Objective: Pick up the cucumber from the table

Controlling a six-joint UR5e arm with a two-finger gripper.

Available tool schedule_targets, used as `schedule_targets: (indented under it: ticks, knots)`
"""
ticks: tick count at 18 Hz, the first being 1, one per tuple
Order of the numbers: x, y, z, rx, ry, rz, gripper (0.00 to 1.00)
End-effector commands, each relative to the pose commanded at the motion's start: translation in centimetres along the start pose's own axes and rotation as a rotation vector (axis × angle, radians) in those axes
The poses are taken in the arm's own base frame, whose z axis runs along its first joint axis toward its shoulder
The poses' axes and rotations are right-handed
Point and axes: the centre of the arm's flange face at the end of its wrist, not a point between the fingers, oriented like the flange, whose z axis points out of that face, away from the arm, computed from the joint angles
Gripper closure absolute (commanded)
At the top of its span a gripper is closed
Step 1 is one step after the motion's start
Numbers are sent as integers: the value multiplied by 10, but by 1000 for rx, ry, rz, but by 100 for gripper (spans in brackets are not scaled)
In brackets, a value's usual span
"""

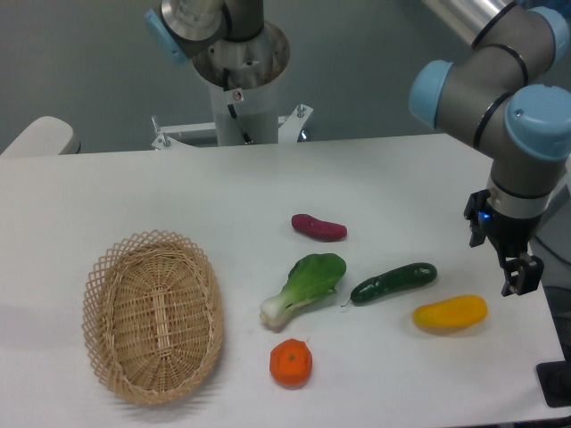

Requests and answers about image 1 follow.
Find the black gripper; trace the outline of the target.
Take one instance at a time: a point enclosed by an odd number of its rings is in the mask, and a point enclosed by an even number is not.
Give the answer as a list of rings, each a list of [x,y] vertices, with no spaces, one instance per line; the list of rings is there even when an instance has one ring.
[[[528,254],[528,244],[541,217],[512,218],[490,207],[484,209],[489,197],[488,189],[468,197],[463,211],[471,233],[468,244],[470,247],[482,245],[487,237],[496,250],[505,276],[502,296],[535,292],[542,278],[544,264],[539,257]]]

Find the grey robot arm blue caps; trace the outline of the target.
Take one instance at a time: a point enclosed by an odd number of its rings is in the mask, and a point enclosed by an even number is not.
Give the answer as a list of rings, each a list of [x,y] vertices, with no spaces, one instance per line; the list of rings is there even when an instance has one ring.
[[[469,196],[470,245],[492,244],[504,295],[536,290],[542,261],[528,251],[570,155],[570,94],[536,79],[570,46],[567,21],[514,1],[431,1],[472,48],[463,64],[430,62],[414,80],[410,112],[492,160],[487,187]],[[145,15],[156,44],[191,62],[209,85],[221,145],[295,143],[310,116],[277,115],[274,85],[286,70],[284,33],[260,1],[163,1]]]

